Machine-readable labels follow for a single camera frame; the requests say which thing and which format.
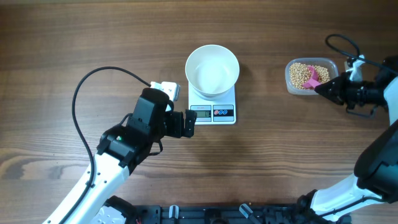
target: pile of beans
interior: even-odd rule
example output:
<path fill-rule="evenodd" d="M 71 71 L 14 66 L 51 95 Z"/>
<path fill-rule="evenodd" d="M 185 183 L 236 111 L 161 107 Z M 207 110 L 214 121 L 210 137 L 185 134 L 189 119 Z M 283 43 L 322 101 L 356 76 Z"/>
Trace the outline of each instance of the pile of beans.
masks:
<path fill-rule="evenodd" d="M 294 63 L 293 65 L 290 66 L 290 81 L 292 82 L 293 86 L 295 88 L 298 88 L 299 90 L 308 90 L 303 87 L 303 84 L 308 82 L 309 79 L 311 78 L 311 72 L 308 69 L 309 65 L 303 64 L 303 63 Z M 318 82 L 325 83 L 330 81 L 329 77 L 329 71 L 327 68 L 315 65 L 315 71 L 319 75 L 319 80 Z"/>

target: wooden tabletop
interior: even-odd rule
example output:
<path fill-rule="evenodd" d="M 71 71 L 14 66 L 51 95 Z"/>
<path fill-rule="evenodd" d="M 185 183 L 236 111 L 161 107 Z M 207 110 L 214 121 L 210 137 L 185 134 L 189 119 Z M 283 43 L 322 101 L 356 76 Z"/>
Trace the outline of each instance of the wooden tabletop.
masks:
<path fill-rule="evenodd" d="M 388 127 L 387 113 L 367 120 L 320 96 L 291 95 L 285 66 L 326 57 L 342 72 L 344 56 L 324 44 L 331 33 L 350 36 L 376 62 L 396 55 L 397 8 L 394 0 L 0 7 L 0 223 L 43 222 L 89 164 L 71 116 L 86 73 L 119 66 L 148 82 L 177 82 L 176 110 L 183 111 L 185 61 L 206 44 L 225 46 L 239 60 L 237 123 L 197 126 L 191 139 L 164 138 L 164 152 L 146 159 L 114 194 L 133 205 L 294 203 L 337 183 Z M 365 65 L 363 72 L 372 78 L 377 68 Z M 94 153 L 144 87 L 117 71 L 84 83 L 76 114 Z M 352 216 L 354 223 L 396 223 L 397 209 L 375 205 Z"/>

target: wooden table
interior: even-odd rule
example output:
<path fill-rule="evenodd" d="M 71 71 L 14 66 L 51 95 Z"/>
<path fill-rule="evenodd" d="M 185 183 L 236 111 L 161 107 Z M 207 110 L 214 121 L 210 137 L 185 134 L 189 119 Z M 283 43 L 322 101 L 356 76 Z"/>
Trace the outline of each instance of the wooden table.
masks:
<path fill-rule="evenodd" d="M 342 33 L 380 62 L 398 52 L 397 1 L 168 1 L 0 7 L 0 223 L 41 223 L 88 165 L 71 117 L 80 79 L 105 65 L 182 86 L 189 54 L 220 44 L 237 56 L 238 122 L 164 138 L 115 192 L 134 205 L 293 203 L 353 172 L 387 127 L 351 116 L 320 96 L 287 92 L 294 58 L 345 58 L 324 38 Z M 368 77 L 377 68 L 363 67 Z M 93 152 L 101 134 L 133 111 L 144 85 L 121 72 L 90 77 L 76 113 Z M 352 214 L 354 223 L 396 223 L 398 206 Z"/>

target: plastic bowl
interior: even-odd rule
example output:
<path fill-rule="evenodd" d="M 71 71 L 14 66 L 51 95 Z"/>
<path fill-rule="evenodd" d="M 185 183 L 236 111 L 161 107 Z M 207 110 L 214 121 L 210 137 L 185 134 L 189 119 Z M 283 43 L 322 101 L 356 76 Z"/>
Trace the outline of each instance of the plastic bowl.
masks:
<path fill-rule="evenodd" d="M 286 65 L 285 69 L 285 78 L 286 78 L 286 86 L 287 91 L 293 95 L 317 95 L 318 93 L 315 90 L 299 90 L 294 87 L 292 82 L 290 81 L 290 66 L 294 63 L 303 63 L 306 65 L 319 65 L 324 68 L 327 68 L 329 71 L 330 79 L 336 78 L 338 76 L 338 70 L 336 64 L 327 58 L 298 58 L 294 59 Z"/>

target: kitchen scale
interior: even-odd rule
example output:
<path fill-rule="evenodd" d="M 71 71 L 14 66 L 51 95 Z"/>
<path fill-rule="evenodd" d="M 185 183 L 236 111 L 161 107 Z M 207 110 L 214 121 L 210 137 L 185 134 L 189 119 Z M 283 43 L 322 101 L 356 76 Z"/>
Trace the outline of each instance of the kitchen scale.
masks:
<path fill-rule="evenodd" d="M 189 108 L 198 115 L 195 125 L 234 124 L 236 122 L 235 86 L 213 98 L 200 95 L 188 85 Z"/>

